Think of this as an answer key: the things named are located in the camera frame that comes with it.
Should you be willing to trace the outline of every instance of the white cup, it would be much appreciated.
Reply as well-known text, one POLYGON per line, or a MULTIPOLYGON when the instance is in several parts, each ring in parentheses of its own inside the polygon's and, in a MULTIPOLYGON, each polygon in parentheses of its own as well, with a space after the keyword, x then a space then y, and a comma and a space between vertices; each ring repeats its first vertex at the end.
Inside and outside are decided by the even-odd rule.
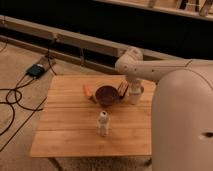
POLYGON ((141 95, 143 94, 144 88, 143 86, 141 86, 141 90, 139 92, 133 92, 133 91, 129 91, 129 100, 130 103, 135 105, 138 103, 138 101, 141 98, 141 95))

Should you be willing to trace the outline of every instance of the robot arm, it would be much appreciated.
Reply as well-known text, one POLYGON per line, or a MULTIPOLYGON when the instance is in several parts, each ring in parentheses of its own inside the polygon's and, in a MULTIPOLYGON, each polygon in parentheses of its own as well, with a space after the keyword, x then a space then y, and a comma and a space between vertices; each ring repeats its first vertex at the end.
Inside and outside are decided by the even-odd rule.
POLYGON ((118 59, 115 69, 128 78, 138 77, 158 83, 164 75, 172 71, 209 64, 213 62, 195 59, 143 61, 142 52, 138 48, 130 47, 118 59))

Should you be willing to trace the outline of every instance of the floor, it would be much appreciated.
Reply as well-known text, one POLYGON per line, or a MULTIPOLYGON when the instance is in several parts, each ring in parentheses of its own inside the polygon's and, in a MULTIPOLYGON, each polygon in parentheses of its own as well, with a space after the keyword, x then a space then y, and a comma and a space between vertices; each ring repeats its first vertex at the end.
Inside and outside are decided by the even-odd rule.
MULTIPOLYGON (((8 44, 0 53, 0 88, 13 88, 25 70, 38 61, 42 54, 25 50, 8 44)), ((56 61, 54 70, 57 74, 102 74, 100 72, 56 61)), ((47 95, 53 73, 48 71, 42 78, 22 90, 21 101, 27 107, 35 108, 47 95)), ((0 92, 0 101, 4 101, 5 93, 0 92)), ((12 127, 0 136, 0 149, 13 136, 20 125, 32 113, 14 105, 16 117, 12 127)), ((10 108, 0 104, 0 132, 11 119, 10 108)), ((18 131, 8 145, 0 152, 1 171, 55 171, 53 165, 45 158, 29 156, 34 133, 41 112, 36 112, 30 120, 18 131)), ((144 166, 146 157, 108 157, 108 158, 58 158, 57 160, 67 171, 151 171, 144 166)))

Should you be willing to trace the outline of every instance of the table leg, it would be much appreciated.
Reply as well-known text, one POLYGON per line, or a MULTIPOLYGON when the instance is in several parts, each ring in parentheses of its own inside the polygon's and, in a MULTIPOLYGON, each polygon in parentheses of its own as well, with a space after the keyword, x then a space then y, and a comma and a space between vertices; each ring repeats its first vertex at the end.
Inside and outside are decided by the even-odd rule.
POLYGON ((64 171, 60 163, 54 157, 49 157, 48 160, 52 163, 52 165, 58 169, 58 171, 64 171))
POLYGON ((144 163, 144 166, 146 167, 149 167, 152 165, 152 158, 150 158, 149 160, 147 160, 145 163, 144 163))

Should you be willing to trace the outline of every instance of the white robot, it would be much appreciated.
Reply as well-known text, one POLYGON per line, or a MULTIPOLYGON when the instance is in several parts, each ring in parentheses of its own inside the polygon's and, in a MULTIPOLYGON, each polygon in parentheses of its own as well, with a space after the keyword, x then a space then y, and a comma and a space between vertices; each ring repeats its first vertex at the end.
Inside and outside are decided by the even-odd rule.
POLYGON ((130 47, 115 64, 128 81, 157 84, 152 100, 153 171, 213 170, 213 61, 143 61, 130 47))

